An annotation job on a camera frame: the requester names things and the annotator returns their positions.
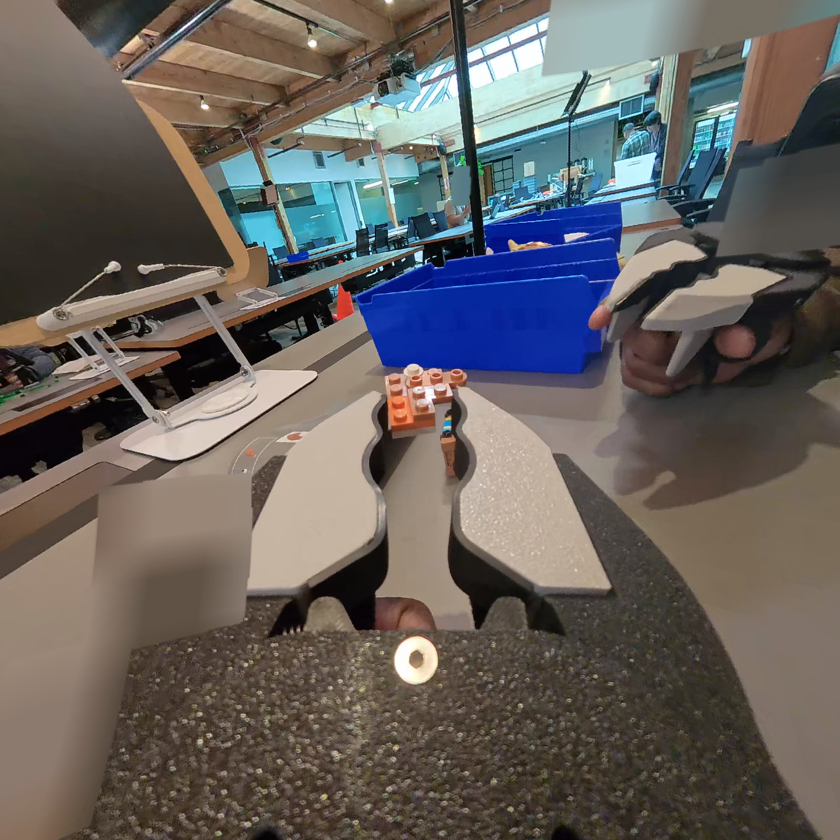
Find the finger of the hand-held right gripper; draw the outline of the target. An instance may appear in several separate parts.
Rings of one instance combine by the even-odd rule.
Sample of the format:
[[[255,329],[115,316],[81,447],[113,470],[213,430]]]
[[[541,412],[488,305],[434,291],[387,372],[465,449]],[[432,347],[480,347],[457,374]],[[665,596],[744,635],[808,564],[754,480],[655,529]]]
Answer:
[[[655,332],[696,332],[733,324],[759,293],[787,276],[771,270],[719,270],[672,290],[642,322]]]
[[[637,252],[622,268],[604,299],[604,306],[611,314],[605,340],[607,342],[619,341],[636,321],[639,312],[648,302],[649,292],[643,294],[641,300],[632,306],[624,310],[620,307],[626,304],[636,291],[646,287],[652,277],[671,271],[678,264],[694,264],[707,258],[708,254],[704,250],[681,239],[670,239],[655,247]]]

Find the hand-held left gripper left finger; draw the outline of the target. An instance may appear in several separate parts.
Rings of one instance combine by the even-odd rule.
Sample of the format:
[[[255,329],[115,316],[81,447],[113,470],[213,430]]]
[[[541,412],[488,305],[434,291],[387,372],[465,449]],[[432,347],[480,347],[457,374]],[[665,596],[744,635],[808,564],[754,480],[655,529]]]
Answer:
[[[366,393],[291,445],[253,528],[248,595],[366,596],[382,584],[384,406]]]

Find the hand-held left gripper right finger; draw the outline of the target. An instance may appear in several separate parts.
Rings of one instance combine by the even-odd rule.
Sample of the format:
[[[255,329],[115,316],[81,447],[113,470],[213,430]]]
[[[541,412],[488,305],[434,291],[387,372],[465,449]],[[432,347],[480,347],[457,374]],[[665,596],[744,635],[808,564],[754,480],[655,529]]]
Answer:
[[[611,584],[560,472],[535,432],[469,387],[453,405],[455,548],[536,595],[605,595]]]

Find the orange brick plate assembly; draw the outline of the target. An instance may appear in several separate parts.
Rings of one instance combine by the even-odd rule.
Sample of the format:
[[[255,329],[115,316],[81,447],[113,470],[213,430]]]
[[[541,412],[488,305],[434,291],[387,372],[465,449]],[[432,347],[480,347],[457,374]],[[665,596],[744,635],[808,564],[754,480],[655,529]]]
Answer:
[[[467,372],[460,368],[424,368],[422,378],[412,379],[407,379],[403,371],[384,378],[388,427],[395,438],[440,427],[455,393],[468,381]]]

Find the large blue plastic bin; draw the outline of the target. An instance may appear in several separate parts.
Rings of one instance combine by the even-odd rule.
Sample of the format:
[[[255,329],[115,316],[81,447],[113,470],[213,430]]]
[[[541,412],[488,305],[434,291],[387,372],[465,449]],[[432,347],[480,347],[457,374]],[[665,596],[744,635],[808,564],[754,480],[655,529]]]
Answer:
[[[612,238],[453,259],[356,297],[384,366],[582,373],[602,351],[589,318],[619,273]]]

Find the person's right forearm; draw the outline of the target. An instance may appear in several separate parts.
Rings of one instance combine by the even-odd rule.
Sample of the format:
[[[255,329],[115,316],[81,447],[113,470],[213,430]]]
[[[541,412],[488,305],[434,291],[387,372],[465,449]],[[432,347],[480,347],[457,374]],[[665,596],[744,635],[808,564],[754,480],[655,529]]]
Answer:
[[[839,247],[824,252],[829,277],[794,314],[786,363],[800,367],[839,351]]]

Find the long wooden-edged desk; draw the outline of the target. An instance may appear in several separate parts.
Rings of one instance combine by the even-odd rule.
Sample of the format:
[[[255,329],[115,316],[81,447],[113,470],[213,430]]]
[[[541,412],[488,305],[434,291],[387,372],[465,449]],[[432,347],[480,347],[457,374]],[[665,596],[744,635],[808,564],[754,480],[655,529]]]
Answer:
[[[340,285],[356,277],[366,276],[375,269],[393,264],[423,248],[423,245],[415,243],[386,254],[352,259],[340,265],[313,271],[300,278],[280,283],[276,286],[279,298],[268,301],[260,308],[243,309],[238,305],[236,298],[232,301],[221,302],[212,309],[224,326],[231,328],[268,312],[294,305],[332,286]],[[212,334],[214,334],[213,324],[208,321],[203,311],[199,310],[166,320],[160,328],[143,337],[130,335],[118,340],[116,344],[123,350],[131,351],[178,349]]]

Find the person's right hand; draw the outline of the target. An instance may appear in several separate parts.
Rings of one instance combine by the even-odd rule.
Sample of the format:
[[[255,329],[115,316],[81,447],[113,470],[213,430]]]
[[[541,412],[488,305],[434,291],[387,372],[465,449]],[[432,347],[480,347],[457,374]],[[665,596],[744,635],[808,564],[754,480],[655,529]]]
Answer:
[[[715,374],[708,380],[697,359],[680,373],[668,375],[669,361],[679,341],[678,334],[647,331],[635,323],[621,341],[622,381],[630,389],[653,397],[672,396],[704,382],[727,384],[743,377],[751,369],[774,366],[777,358],[786,355],[792,330],[792,314],[776,318],[768,341],[758,350],[755,334],[746,325],[739,323],[719,328],[714,333],[713,343],[717,352],[727,360],[718,365]]]

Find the brick instruction booklet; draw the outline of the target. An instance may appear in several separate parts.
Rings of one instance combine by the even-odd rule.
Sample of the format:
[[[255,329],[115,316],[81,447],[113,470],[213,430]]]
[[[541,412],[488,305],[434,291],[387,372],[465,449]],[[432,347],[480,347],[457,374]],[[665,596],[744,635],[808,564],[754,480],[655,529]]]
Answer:
[[[308,434],[308,430],[294,429],[282,435],[258,437],[237,455],[229,473],[235,476],[255,476],[273,458],[285,459],[292,448]]]

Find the white storage box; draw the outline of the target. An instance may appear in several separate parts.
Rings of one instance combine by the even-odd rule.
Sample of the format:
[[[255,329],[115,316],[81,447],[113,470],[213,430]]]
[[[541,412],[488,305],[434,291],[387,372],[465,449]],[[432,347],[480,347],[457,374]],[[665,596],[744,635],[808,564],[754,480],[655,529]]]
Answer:
[[[640,154],[614,162],[614,187],[632,189],[654,180],[656,153]]]

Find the black office chair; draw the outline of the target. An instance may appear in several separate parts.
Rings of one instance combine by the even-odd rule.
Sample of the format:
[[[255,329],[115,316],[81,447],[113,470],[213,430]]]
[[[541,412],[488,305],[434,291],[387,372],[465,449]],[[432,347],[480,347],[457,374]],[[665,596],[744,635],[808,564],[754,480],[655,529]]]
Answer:
[[[722,148],[700,152],[686,180],[679,184],[658,187],[657,198],[666,200],[680,217],[686,217],[699,212],[701,209],[708,208],[710,203],[703,199],[703,195],[708,189],[724,154],[725,150]]]

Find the white tablet stand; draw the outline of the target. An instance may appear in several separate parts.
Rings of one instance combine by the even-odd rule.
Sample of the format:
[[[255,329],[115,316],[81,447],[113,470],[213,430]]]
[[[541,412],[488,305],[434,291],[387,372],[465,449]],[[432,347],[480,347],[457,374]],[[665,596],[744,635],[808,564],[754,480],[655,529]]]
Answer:
[[[95,328],[93,332],[98,335],[103,345],[108,347],[106,356],[117,366],[122,367],[139,359],[139,355],[127,356],[103,328]],[[71,333],[67,336],[67,342],[79,354],[79,359],[70,360],[61,365],[56,369],[56,375],[69,374],[71,381],[79,382],[109,373],[110,368],[103,357],[96,353],[87,352],[86,347],[88,345],[82,346],[80,344],[81,340],[83,340],[81,332]]]
[[[190,269],[192,272],[138,290],[77,300],[99,279],[120,269],[120,263],[109,262],[66,300],[39,314],[36,323],[44,333],[67,337],[80,332],[139,404],[151,425],[140,427],[126,437],[121,442],[123,450],[172,463],[192,459],[231,437],[317,378],[315,371],[256,371],[248,362],[205,297],[205,292],[223,284],[227,272],[221,266],[140,264],[137,270],[143,276],[164,269]],[[204,391],[194,402],[182,408],[163,411],[155,408],[123,368],[106,356],[106,350],[93,330],[121,316],[144,311],[165,299],[183,296],[193,297],[213,324],[214,330],[238,362],[239,374],[236,381]]]

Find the black light stand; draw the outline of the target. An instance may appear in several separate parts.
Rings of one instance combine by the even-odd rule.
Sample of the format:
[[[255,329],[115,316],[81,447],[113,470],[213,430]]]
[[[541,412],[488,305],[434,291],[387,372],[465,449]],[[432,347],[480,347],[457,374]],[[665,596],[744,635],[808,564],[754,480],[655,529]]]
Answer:
[[[565,206],[571,206],[571,194],[572,194],[572,129],[573,129],[573,122],[574,116],[576,114],[577,109],[580,107],[582,97],[587,89],[590,81],[592,79],[592,74],[588,70],[583,70],[581,73],[581,78],[579,79],[578,83],[572,90],[569,100],[566,103],[566,106],[563,110],[563,116],[566,118],[567,122],[567,162],[565,167]]]

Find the black pole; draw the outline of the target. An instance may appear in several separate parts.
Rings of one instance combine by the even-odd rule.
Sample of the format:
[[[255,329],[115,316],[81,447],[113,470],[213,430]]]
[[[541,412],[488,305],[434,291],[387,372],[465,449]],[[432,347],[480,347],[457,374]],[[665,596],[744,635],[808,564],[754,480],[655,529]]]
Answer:
[[[453,29],[455,69],[458,80],[458,105],[464,142],[465,162],[469,172],[469,202],[470,218],[473,228],[474,254],[475,256],[484,256],[487,246],[480,194],[481,179],[476,152],[464,4],[462,1],[450,1],[449,10]]]

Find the row of black office chairs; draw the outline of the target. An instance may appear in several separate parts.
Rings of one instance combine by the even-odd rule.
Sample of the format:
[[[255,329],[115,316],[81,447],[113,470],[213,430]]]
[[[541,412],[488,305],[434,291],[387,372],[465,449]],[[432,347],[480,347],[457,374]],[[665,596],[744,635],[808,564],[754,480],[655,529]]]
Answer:
[[[410,216],[407,224],[394,226],[391,222],[367,224],[355,232],[354,253],[358,257],[404,249],[411,243],[435,235],[438,230],[434,215],[421,213]]]

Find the ceiling projector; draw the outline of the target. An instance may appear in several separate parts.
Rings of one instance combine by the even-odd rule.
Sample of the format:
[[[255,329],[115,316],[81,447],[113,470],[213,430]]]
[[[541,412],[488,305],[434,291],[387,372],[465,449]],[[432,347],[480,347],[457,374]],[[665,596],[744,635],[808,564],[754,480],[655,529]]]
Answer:
[[[401,104],[410,104],[421,93],[414,55],[400,53],[390,56],[387,69],[374,84],[372,97],[373,102],[396,109]]]

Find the black screen with wooden frame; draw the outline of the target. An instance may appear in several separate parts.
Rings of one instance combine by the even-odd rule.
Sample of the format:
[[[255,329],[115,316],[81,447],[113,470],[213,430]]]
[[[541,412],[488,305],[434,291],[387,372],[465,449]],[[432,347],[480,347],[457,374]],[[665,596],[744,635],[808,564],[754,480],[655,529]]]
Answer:
[[[246,279],[182,136],[55,2],[2,2],[2,347]]]

